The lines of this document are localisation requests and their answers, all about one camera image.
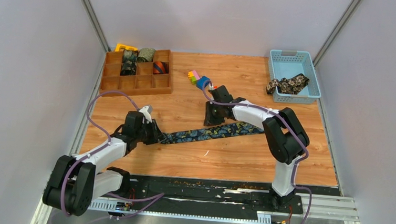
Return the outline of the blue patterned necktie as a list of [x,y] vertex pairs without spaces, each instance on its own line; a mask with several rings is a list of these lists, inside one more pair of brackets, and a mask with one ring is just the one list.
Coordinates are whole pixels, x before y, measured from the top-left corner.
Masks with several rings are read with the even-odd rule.
[[164,137],[160,140],[160,144],[181,144],[187,142],[205,141],[211,139],[221,139],[236,136],[248,136],[264,134],[265,132],[252,124],[246,122],[235,122],[212,126],[203,129],[192,129],[184,131],[176,131],[173,133],[163,133]]

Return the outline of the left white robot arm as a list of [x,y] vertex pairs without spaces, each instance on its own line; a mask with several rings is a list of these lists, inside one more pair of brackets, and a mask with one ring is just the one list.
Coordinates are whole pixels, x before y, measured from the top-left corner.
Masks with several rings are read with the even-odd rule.
[[67,214],[81,216],[98,197],[113,192],[118,198],[130,193],[130,174],[110,163],[131,152],[138,143],[158,144],[164,138],[147,112],[130,111],[110,139],[76,157],[63,155],[55,163],[42,202]]

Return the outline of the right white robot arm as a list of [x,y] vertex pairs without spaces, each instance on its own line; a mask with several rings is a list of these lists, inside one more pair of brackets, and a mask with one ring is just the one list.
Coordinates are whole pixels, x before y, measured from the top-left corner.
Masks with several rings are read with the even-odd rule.
[[206,103],[207,125],[218,125],[225,119],[246,122],[265,133],[269,151],[276,159],[275,179],[269,196],[271,208],[283,211],[295,195],[297,165],[309,157],[310,140],[295,112],[291,108],[282,110],[255,105],[244,98],[234,99],[225,86],[202,88]]

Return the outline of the blue toy block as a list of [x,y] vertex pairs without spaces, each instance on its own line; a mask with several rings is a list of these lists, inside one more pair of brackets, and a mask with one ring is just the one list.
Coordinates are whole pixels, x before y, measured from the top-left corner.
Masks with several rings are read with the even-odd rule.
[[210,79],[207,76],[202,76],[199,80],[196,82],[196,87],[198,89],[205,89],[206,86],[210,83]]

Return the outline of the green toy block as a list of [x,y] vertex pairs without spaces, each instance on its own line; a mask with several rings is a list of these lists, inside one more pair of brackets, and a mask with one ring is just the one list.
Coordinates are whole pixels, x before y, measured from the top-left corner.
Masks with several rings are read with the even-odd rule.
[[195,76],[191,77],[191,78],[190,78],[190,82],[191,82],[193,85],[196,85],[196,83],[197,83],[197,78],[196,78]]

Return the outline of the pink toy block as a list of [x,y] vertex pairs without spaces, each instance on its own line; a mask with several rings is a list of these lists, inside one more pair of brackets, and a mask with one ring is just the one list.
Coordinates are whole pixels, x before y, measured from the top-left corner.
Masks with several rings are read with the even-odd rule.
[[193,74],[193,76],[195,77],[196,80],[200,79],[200,76],[198,75],[198,73],[196,72],[196,70],[191,71],[191,73]]

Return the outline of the wooden compartment tray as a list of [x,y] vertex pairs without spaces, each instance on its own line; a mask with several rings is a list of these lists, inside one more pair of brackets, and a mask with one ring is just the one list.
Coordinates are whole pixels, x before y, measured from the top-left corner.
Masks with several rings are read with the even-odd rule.
[[101,75],[100,92],[119,90],[127,95],[173,93],[173,59],[169,49],[156,50],[150,62],[137,62],[133,72],[126,70],[124,52],[108,52]]

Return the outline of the rolled orange striped tie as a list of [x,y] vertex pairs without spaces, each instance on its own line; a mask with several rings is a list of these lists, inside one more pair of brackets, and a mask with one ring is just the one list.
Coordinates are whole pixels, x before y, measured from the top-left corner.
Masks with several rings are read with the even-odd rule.
[[153,62],[152,72],[154,75],[168,74],[169,73],[169,64],[162,61]]

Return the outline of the rolled camouflage tie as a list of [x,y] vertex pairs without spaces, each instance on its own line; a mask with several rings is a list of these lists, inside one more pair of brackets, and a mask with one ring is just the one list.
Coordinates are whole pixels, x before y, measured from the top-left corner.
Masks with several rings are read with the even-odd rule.
[[124,62],[121,66],[120,76],[132,76],[137,73],[137,62]]

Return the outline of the rolled olive tie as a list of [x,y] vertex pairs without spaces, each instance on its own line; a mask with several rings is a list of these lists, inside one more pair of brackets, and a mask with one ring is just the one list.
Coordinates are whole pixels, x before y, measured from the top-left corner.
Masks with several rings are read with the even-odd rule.
[[137,62],[147,63],[152,62],[154,59],[156,50],[154,48],[141,48],[138,51]]

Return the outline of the rolled dark green tie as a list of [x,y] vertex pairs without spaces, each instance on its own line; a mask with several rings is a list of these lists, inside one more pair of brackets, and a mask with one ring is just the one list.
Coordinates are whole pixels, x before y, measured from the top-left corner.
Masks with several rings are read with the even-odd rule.
[[138,58],[138,51],[137,50],[128,50],[125,49],[123,51],[122,62],[136,62]]

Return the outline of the brown floral necktie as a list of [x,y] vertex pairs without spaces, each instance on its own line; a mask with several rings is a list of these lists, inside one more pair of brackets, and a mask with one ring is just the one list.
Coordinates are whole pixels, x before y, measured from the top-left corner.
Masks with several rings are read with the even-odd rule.
[[303,74],[297,74],[295,77],[290,79],[282,78],[278,80],[276,78],[268,82],[265,90],[268,95],[272,95],[277,89],[278,93],[298,95],[308,84],[310,80]]

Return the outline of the light blue plastic basket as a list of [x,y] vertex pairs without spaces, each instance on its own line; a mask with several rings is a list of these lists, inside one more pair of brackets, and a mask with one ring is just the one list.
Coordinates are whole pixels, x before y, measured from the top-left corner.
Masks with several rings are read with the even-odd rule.
[[282,88],[274,88],[273,101],[308,105],[321,98],[315,67],[308,51],[270,50],[268,68],[270,79],[283,84]]

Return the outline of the yellow plastic object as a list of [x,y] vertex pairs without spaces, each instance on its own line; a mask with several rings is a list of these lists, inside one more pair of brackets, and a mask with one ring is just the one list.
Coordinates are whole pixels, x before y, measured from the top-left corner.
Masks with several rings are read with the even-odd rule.
[[124,50],[136,51],[136,52],[138,51],[138,49],[136,47],[125,45],[125,44],[122,44],[122,43],[117,43],[117,45],[116,45],[116,47],[114,49],[115,52],[119,52],[119,51],[123,52]]

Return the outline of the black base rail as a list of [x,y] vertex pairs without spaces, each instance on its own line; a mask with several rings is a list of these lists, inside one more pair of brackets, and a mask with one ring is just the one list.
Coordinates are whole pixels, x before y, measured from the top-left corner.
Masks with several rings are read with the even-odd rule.
[[116,194],[140,200],[161,193],[163,197],[148,211],[173,215],[253,220],[258,211],[284,216],[304,213],[300,196],[279,205],[270,190],[270,184],[259,182],[131,175]]

